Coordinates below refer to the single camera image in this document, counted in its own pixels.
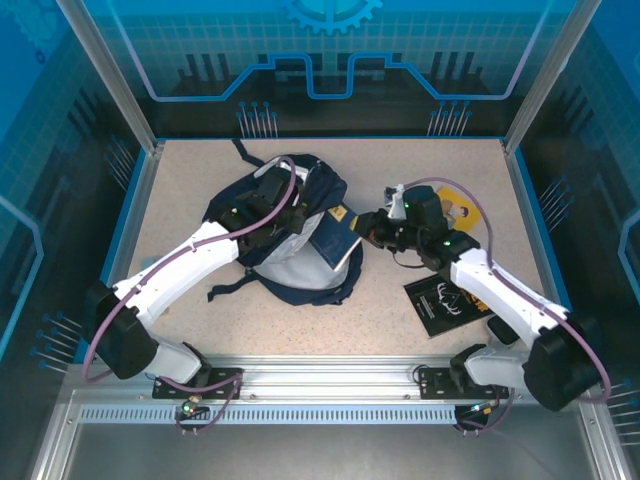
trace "enclosure floor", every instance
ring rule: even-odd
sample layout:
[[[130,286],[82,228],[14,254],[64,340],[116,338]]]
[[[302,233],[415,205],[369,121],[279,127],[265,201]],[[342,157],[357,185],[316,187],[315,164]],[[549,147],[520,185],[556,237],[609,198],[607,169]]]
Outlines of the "enclosure floor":
[[[248,140],[245,145],[263,160],[285,153],[317,155],[347,181],[345,202],[357,213],[380,208],[385,186],[425,176],[456,180],[478,197],[489,215],[495,259],[541,290],[498,140],[296,139]],[[214,194],[252,170],[228,140],[167,141],[130,274],[138,272],[145,259],[160,257],[188,238]],[[486,246],[484,226],[479,224],[472,234]],[[398,258],[417,261],[415,253]],[[365,245],[360,281],[340,307],[292,307],[258,283],[207,303],[212,285],[241,278],[242,267],[234,263],[183,295],[152,330],[209,354],[434,354],[486,342],[482,321],[429,338],[403,286],[430,274],[400,268],[389,252]]]

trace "blue enclosure wall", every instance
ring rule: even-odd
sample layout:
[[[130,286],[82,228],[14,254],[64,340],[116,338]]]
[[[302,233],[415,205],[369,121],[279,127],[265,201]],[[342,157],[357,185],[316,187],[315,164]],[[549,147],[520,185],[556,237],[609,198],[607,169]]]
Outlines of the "blue enclosure wall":
[[[80,318],[139,146],[55,3],[0,1],[0,65],[0,478],[19,479],[76,337],[43,315]]]
[[[573,307],[640,364],[640,4],[603,0],[522,144]]]
[[[504,135],[573,3],[87,5],[157,135],[268,137]]]

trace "perforated metal strip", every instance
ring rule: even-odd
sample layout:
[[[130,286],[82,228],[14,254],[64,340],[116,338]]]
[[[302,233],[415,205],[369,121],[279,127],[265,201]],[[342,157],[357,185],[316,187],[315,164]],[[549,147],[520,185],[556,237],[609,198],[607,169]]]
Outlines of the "perforated metal strip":
[[[175,405],[86,405],[81,423],[100,424],[173,424]],[[209,412],[184,422],[207,423],[218,412]],[[453,405],[232,405],[220,423],[227,425],[415,425],[454,424]]]

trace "backpack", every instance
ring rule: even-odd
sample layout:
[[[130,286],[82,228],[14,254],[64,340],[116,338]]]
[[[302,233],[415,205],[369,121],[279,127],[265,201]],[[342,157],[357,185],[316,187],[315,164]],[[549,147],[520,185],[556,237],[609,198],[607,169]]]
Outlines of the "backpack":
[[[211,221],[214,212],[230,200],[255,190],[260,176],[277,158],[269,163],[250,155],[239,139],[232,140],[240,157],[258,167],[254,172],[232,183],[210,202],[204,221]],[[272,294],[290,305],[341,305],[353,292],[360,278],[362,243],[353,250],[344,265],[334,271],[309,242],[325,212],[340,205],[347,191],[346,182],[325,162],[310,154],[287,155],[302,174],[306,172],[301,202],[307,204],[307,218],[302,232],[282,231],[269,241],[238,258],[245,267],[245,275],[232,285],[216,285],[208,293],[209,302],[216,295],[229,294],[253,281],[259,281]]]

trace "speckled tabletop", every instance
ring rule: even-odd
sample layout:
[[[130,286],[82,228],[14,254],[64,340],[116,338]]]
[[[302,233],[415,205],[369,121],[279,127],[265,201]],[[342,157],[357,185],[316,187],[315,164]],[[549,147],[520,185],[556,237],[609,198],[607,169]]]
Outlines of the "speckled tabletop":
[[[470,189],[495,230],[494,258],[541,291],[540,278],[498,140],[316,139],[247,140],[253,155],[268,160],[285,153],[313,153],[348,183],[345,202],[356,212],[382,206],[385,186],[425,176],[447,177]],[[200,223],[209,200],[251,172],[228,140],[167,141],[149,199],[130,274],[149,259],[182,243]],[[486,229],[472,234],[486,245]],[[415,253],[400,261],[412,263]],[[428,270],[398,267],[389,252],[365,245],[362,276],[340,307],[292,307],[258,283],[209,304],[216,284],[233,283],[242,268],[227,265],[192,288],[166,311],[152,331],[187,341],[207,354],[457,353],[487,340],[481,320],[429,338],[403,286]]]

